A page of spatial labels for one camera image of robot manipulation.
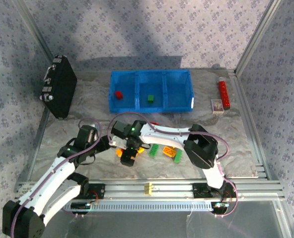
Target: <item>red block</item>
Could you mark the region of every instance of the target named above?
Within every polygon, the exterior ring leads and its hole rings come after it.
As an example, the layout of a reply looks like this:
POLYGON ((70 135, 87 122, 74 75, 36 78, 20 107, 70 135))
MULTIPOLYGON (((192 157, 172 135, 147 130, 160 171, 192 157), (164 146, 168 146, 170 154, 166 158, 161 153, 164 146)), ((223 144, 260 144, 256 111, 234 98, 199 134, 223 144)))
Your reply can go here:
POLYGON ((117 98, 118 100, 123 99, 123 94, 122 94, 121 91, 116 91, 116 92, 115 92, 115 96, 116 96, 116 98, 117 98))

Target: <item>glass panel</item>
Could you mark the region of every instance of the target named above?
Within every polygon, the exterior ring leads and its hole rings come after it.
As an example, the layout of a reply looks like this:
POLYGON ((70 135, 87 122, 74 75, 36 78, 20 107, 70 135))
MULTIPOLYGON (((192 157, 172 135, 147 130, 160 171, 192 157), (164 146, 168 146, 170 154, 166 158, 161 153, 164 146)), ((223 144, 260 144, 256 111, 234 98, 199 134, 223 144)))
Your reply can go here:
POLYGON ((42 238, 281 238, 272 202, 240 202, 235 212, 100 212, 75 218, 59 212, 42 238))

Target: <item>patterned wall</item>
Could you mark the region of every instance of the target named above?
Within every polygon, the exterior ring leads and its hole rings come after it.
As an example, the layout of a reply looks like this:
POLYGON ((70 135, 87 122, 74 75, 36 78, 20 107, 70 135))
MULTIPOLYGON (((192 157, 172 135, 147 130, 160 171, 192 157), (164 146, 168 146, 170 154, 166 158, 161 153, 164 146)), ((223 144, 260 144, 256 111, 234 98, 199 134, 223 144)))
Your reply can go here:
POLYGON ((240 78, 294 218, 294 0, 284 1, 240 78))
POLYGON ((13 198, 36 135, 49 63, 11 1, 0 0, 0 237, 2 207, 13 198))
POLYGON ((235 68, 269 0, 25 0, 75 70, 235 68))

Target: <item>green lego brick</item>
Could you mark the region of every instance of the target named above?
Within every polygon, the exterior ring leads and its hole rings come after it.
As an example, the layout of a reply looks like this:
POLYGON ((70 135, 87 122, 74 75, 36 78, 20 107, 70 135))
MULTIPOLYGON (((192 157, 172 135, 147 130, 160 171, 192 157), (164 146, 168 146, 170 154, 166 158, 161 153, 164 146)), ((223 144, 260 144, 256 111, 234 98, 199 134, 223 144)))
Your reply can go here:
POLYGON ((148 95, 148 102, 153 103, 153 95, 148 95))
POLYGON ((180 162, 180 159, 181 159, 181 155, 182 155, 182 150, 177 150, 177 153, 176 153, 176 156, 175 156, 175 159, 173 162, 175 162, 176 164, 178 164, 180 162))
POLYGON ((158 149, 159 149, 159 145, 153 144, 150 151, 149 151, 149 155, 152 156, 152 157, 155 157, 156 154, 157 154, 158 149))

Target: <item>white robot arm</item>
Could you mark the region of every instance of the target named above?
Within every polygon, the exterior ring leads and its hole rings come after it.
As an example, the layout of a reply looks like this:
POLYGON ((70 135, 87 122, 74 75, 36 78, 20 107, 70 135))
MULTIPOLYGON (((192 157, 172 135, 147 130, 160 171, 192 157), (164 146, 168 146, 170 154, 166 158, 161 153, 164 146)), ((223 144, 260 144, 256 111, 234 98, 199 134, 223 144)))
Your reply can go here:
POLYGON ((106 135, 97 142, 97 130, 92 126, 83 125, 77 138, 73 138, 61 148, 51 167, 34 187, 17 202, 8 201, 3 207, 2 232, 10 236, 11 225, 15 222, 14 238, 40 238, 47 223, 70 200, 79 195, 88 195, 88 178, 75 173, 75 169, 87 156, 95 156, 111 146, 124 149, 121 163, 125 166, 133 166, 132 157, 136 156, 137 150, 144 144, 179 148, 187 153, 192 164, 203 169, 209 187, 221 189, 223 175, 220 174, 216 163, 218 142, 208 135, 200 135, 202 132, 207 133, 197 124, 191 128, 170 128, 157 125, 151 127, 141 120, 136 120, 132 125, 116 121, 111 130, 113 138, 110 140, 106 135), (74 158, 54 171, 57 165, 72 155, 75 155, 74 158))
POLYGON ((134 164, 131 157, 136 156, 137 148, 142 144, 160 144, 181 149, 187 153, 192 164, 203 170, 208 186, 220 189, 224 180, 216 162, 218 142, 213 137, 190 134, 191 131, 194 133, 206 132, 203 127, 196 124, 191 128, 171 128, 158 125, 153 125, 152 128, 141 120, 135 121, 133 125, 117 121, 112 128, 112 134, 115 136, 110 145, 128 150, 121 157, 122 164, 126 166, 134 164))

